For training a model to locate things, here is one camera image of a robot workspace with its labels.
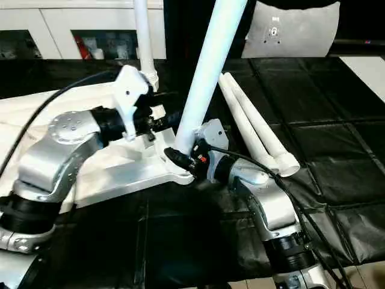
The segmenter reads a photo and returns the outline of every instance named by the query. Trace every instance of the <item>floor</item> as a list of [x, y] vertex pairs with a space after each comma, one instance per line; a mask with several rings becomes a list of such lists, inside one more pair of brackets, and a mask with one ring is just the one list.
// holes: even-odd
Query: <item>floor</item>
[[[345, 268], [355, 289], [385, 289], [385, 261]], [[327, 274], [332, 289], [336, 289]], [[232, 289], [276, 289], [272, 278], [243, 280], [230, 283]]]

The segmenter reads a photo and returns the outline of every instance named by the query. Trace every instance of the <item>white mounting plate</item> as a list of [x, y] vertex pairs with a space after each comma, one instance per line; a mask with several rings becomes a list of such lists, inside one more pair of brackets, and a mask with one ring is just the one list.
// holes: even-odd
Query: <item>white mounting plate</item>
[[[173, 130], [157, 132], [155, 137], [153, 143], [145, 135], [131, 142], [119, 140], [93, 155], [79, 172], [76, 186], [64, 200], [61, 212], [70, 209], [75, 191], [77, 207], [85, 207], [166, 182], [191, 183], [194, 177], [186, 171], [174, 173], [163, 153], [174, 143]], [[103, 168], [94, 170], [97, 163], [103, 163]]]

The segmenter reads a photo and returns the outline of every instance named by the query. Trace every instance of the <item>pipe end cap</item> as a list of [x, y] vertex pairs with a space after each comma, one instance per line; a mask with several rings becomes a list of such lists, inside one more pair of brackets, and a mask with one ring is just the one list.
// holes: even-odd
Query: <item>pipe end cap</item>
[[289, 152], [277, 156], [275, 160], [279, 167], [279, 175], [282, 178], [294, 175], [301, 168], [297, 159]]

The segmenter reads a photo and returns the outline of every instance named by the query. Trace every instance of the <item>bolt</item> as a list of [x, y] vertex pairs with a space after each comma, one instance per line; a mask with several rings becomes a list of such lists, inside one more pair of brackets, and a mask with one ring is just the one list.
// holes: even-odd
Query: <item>bolt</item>
[[27, 246], [20, 246], [17, 249], [19, 249], [20, 251], [27, 251], [28, 247]]

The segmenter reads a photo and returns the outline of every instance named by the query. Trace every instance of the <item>white plastic tube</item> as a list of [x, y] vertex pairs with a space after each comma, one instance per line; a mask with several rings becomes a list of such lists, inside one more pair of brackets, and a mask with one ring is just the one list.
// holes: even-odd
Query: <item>white plastic tube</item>
[[271, 130], [269, 124], [266, 123], [265, 119], [263, 119], [263, 117], [260, 115], [256, 107], [246, 96], [233, 76], [227, 72], [225, 73], [224, 77], [227, 83], [231, 86], [232, 92], [237, 98], [253, 128], [265, 145], [267, 151], [277, 162], [280, 176], [291, 176], [296, 173], [300, 169], [300, 164], [298, 161], [291, 153], [285, 149], [280, 140]]
[[141, 72], [149, 80], [154, 92], [156, 92], [159, 88], [159, 77], [152, 57], [147, 0], [135, 0], [134, 7]]
[[226, 77], [222, 73], [219, 76], [218, 83], [251, 157], [254, 160], [264, 164], [274, 172], [278, 172], [278, 165], [276, 161], [271, 155], [267, 153], [253, 126], [248, 121], [241, 105], [236, 100], [230, 84], [227, 82]]
[[192, 79], [175, 148], [189, 155], [195, 142], [194, 131], [200, 127], [229, 53], [247, 0], [217, 0]]

